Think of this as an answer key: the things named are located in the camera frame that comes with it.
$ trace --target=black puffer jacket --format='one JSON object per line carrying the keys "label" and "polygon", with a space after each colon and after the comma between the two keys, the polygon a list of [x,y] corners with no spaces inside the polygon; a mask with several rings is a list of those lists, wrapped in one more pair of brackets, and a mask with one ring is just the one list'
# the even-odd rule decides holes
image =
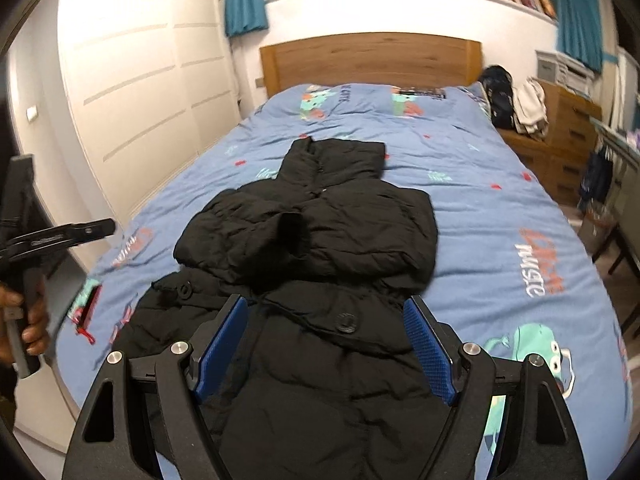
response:
{"label": "black puffer jacket", "polygon": [[250,300],[202,406],[237,480],[412,480],[440,433],[448,409],[402,324],[433,272],[436,224],[426,193],[380,180],[384,158],[378,142],[296,140],[276,179],[194,216],[174,251],[184,268],[152,285],[116,340],[130,357],[157,353],[229,294]]}

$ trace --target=wooden dresser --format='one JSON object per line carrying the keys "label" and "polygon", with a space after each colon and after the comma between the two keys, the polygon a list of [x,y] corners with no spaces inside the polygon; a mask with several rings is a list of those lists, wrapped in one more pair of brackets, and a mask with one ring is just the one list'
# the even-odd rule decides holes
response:
{"label": "wooden dresser", "polygon": [[562,87],[540,81],[545,91],[549,131],[545,140],[533,140],[509,130],[498,130],[559,204],[577,205],[580,181],[589,152],[598,139],[589,121],[600,119],[600,107]]}

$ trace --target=green cartoon character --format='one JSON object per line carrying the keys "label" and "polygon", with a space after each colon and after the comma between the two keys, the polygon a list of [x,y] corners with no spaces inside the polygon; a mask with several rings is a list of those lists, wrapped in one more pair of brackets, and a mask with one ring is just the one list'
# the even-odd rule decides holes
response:
{"label": "green cartoon character", "polygon": [[[519,326],[513,335],[513,341],[509,336],[495,337],[489,339],[484,345],[484,350],[491,354],[492,351],[502,345],[503,348],[511,349],[510,359],[514,361],[523,361],[529,354],[541,355],[546,364],[549,366],[553,377],[556,378],[558,388],[562,392],[562,396],[566,399],[571,395],[574,389],[575,375],[574,367],[571,361],[571,352],[567,348],[560,348],[556,342],[553,331],[545,325],[539,323],[529,323]],[[563,358],[569,361],[569,384],[564,386],[562,380],[561,362]],[[502,412],[504,411],[504,396],[496,396],[491,401],[491,409],[487,418],[486,427],[484,428],[484,441],[491,454],[495,452],[495,447],[500,434],[502,425]]]}
{"label": "green cartoon character", "polygon": [[415,95],[401,94],[400,89],[395,86],[391,88],[391,102],[395,116],[422,115],[422,109],[412,101],[415,101]]}
{"label": "green cartoon character", "polygon": [[319,86],[311,85],[302,95],[300,103],[300,117],[304,120],[310,118],[324,119],[324,112],[321,110],[322,104],[329,96],[335,95],[331,89],[322,90]]}

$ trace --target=wooden headboard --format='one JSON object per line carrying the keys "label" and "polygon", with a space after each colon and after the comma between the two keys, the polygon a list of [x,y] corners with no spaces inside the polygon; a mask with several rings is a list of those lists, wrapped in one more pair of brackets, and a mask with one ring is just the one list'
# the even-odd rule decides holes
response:
{"label": "wooden headboard", "polygon": [[482,72],[481,43],[408,32],[287,41],[262,47],[260,57],[269,97],[303,83],[416,88],[467,85]]}

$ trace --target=bed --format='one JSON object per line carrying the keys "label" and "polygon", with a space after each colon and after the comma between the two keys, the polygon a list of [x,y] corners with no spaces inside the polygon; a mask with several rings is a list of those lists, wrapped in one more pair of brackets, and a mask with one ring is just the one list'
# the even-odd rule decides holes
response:
{"label": "bed", "polygon": [[[624,453],[632,413],[625,346],[580,241],[492,127],[482,91],[471,85],[481,45],[367,33],[261,54],[270,99],[170,182],[130,223],[122,246],[100,259],[76,302],[102,284],[86,333],[70,318],[63,323],[56,355],[73,402],[82,405],[150,282],[177,270],[176,240],[216,193],[274,178],[300,137],[376,140],[386,144],[383,178],[431,195],[440,233],[434,279],[422,295],[431,311],[494,356],[544,356],[574,418],[589,478],[605,479]],[[424,91],[399,89],[407,87]],[[476,478],[486,477],[502,406],[495,397]],[[162,469],[177,478],[165,460]]]}

